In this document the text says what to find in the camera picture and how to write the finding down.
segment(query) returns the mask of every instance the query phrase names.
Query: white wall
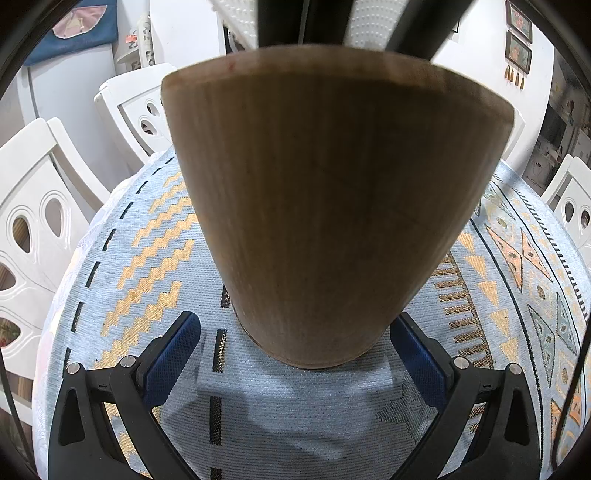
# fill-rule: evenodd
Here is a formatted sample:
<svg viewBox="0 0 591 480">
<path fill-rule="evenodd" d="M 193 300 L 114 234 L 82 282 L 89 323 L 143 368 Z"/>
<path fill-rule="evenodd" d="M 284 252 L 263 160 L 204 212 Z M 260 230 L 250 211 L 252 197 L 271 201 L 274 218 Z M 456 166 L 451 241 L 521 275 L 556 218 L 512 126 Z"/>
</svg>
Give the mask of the white wall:
<svg viewBox="0 0 591 480">
<path fill-rule="evenodd" d="M 101 84 L 115 75 L 112 54 L 111 45 L 101 45 L 29 67 L 38 115 L 62 121 L 86 164 L 109 190 L 132 174 L 94 103 Z"/>
<path fill-rule="evenodd" d="M 226 53 L 209 0 L 150 0 L 150 20 L 156 63 L 182 68 Z"/>
<path fill-rule="evenodd" d="M 525 128 L 507 163 L 521 175 L 540 133 L 554 66 L 554 47 L 534 26 L 531 69 L 520 90 L 504 78 L 507 61 L 505 0 L 476 0 L 460 22 L 457 40 L 446 40 L 433 63 L 471 78 L 509 101 Z"/>
</svg>

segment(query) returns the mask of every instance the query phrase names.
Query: table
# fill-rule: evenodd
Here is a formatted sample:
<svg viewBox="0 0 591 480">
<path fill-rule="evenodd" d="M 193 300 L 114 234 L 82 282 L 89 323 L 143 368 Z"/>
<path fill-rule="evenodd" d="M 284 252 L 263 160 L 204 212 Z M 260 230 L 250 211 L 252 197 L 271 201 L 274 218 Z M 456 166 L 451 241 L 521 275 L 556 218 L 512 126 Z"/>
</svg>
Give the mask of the table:
<svg viewBox="0 0 591 480">
<path fill-rule="evenodd" d="M 551 440 L 590 294 L 570 238 L 501 161 L 463 232 L 406 308 L 451 356 L 485 368 L 522 365 L 537 415 L 542 478 L 550 472 Z M 202 337 L 154 414 L 200 478 L 387 479 L 436 415 L 387 333 L 360 358 L 324 371 L 289 367 L 257 348 L 234 317 L 170 150 L 113 192 L 53 301 L 33 398 L 42 478 L 67 365 L 111 367 L 139 355 L 183 310 L 199 315 Z M 591 416 L 590 372 L 587 359 L 561 458 Z M 473 409 L 445 472 L 461 462 L 482 411 Z M 145 472 L 116 408 L 108 412 L 129 464 Z"/>
</svg>

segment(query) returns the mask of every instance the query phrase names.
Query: framed picture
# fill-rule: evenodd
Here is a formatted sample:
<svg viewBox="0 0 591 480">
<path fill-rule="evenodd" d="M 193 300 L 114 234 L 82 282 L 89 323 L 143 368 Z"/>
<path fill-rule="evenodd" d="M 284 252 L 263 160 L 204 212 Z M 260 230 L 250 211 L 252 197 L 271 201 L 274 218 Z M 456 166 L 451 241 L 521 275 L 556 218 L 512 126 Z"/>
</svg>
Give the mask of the framed picture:
<svg viewBox="0 0 591 480">
<path fill-rule="evenodd" d="M 510 31 L 507 31 L 505 58 L 515 63 L 524 72 L 530 72 L 531 50 Z"/>
<path fill-rule="evenodd" d="M 515 5 L 513 5 L 509 0 L 506 1 L 507 7 L 507 25 L 516 29 L 520 35 L 529 42 L 533 42 L 532 36 L 532 23 L 529 18 L 527 18 L 521 10 L 519 10 Z"/>
</svg>

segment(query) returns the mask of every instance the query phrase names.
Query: chair backrest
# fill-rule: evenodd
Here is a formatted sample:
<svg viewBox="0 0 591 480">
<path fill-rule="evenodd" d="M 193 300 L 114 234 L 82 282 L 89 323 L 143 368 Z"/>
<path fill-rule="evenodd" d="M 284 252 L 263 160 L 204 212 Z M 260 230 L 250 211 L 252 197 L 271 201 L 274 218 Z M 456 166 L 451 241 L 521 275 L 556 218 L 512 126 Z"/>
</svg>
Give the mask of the chair backrest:
<svg viewBox="0 0 591 480">
<path fill-rule="evenodd" d="M 20 329 L 2 354 L 7 370 L 27 378 L 34 378 L 37 345 L 53 295 L 88 229 L 50 154 L 70 171 L 77 188 L 90 179 L 91 185 L 80 191 L 83 196 L 90 192 L 87 201 L 98 205 L 108 196 L 89 177 L 92 173 L 84 169 L 57 119 L 36 119 L 0 148 L 0 317 Z M 28 231 L 25 243 L 23 231 Z"/>
<path fill-rule="evenodd" d="M 95 104 L 129 166 L 138 170 L 172 145 L 160 98 L 162 79 L 176 68 L 161 63 L 107 80 Z"/>
<path fill-rule="evenodd" d="M 515 110 L 515 116 L 514 116 L 513 130 L 511 131 L 511 136 L 509 137 L 509 140 L 507 141 L 507 145 L 501 155 L 501 158 L 505 161 L 507 160 L 507 158 L 509 158 L 509 155 L 511 155 L 511 152 L 513 152 L 513 149 L 517 145 L 517 141 L 519 140 L 519 138 L 525 128 L 525 120 L 523 118 L 523 115 L 521 115 L 521 112 L 517 108 L 514 108 L 514 110 Z"/>
<path fill-rule="evenodd" d="M 591 238 L 591 170 L 579 158 L 566 155 L 556 175 L 542 194 L 550 204 L 556 194 L 569 182 L 554 210 L 577 248 Z"/>
</svg>

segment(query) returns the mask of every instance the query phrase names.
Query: wood grain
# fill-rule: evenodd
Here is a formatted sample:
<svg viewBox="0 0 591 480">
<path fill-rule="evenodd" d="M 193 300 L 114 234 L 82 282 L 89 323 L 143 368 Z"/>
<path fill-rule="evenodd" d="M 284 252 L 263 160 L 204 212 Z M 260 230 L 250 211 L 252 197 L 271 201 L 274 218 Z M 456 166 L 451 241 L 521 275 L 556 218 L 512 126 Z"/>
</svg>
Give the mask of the wood grain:
<svg viewBox="0 0 591 480">
<path fill-rule="evenodd" d="M 210 60 L 162 95 L 239 321 L 302 368 L 378 340 L 464 227 L 513 123 L 471 80 L 338 46 Z"/>
</svg>

